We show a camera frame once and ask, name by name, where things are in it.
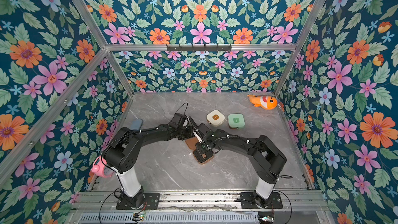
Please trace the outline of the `brown nail clipper case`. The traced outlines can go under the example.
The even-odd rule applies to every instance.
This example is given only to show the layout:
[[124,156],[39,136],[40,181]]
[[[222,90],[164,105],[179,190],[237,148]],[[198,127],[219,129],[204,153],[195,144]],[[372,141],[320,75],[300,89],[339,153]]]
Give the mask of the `brown nail clipper case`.
[[205,164],[214,157],[214,152],[207,149],[207,146],[199,142],[196,137],[185,140],[185,143],[199,164]]

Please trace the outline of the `cream nail clipper case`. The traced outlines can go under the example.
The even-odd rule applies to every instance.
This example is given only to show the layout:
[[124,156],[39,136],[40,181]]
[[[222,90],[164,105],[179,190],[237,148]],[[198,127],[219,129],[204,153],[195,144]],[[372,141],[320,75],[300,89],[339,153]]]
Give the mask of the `cream nail clipper case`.
[[206,120],[213,127],[219,127],[225,122],[226,118],[219,110],[213,110],[207,114]]

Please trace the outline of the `green nail clipper case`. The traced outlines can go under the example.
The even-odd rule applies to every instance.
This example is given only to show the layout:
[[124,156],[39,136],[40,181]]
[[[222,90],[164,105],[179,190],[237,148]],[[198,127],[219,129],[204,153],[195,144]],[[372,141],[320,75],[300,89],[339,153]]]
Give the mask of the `green nail clipper case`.
[[228,125],[230,129],[242,129],[245,127],[245,119],[243,114],[229,114]]

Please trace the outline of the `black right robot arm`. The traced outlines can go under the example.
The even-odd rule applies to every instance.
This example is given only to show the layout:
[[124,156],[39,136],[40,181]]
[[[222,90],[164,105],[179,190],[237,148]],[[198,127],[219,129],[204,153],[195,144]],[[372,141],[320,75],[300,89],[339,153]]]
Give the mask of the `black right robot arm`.
[[287,158],[267,136],[245,138],[221,129],[213,131],[203,123],[193,125],[193,134],[198,139],[193,155],[199,164],[210,161],[215,154],[214,149],[229,150],[246,156],[259,177],[254,199],[247,202],[260,208],[271,204],[271,194]]

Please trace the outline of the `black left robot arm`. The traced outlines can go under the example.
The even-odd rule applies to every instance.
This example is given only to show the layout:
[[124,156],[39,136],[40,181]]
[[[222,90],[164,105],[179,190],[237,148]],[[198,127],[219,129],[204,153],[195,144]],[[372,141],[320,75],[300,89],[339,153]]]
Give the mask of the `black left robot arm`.
[[101,155],[101,159],[107,163],[106,166],[116,174],[121,186],[114,193],[118,199],[116,209],[142,209],[145,206],[144,189],[135,171],[143,147],[173,139],[185,141],[192,137],[194,131],[189,117],[179,113],[174,114],[169,123],[154,128],[120,129]]

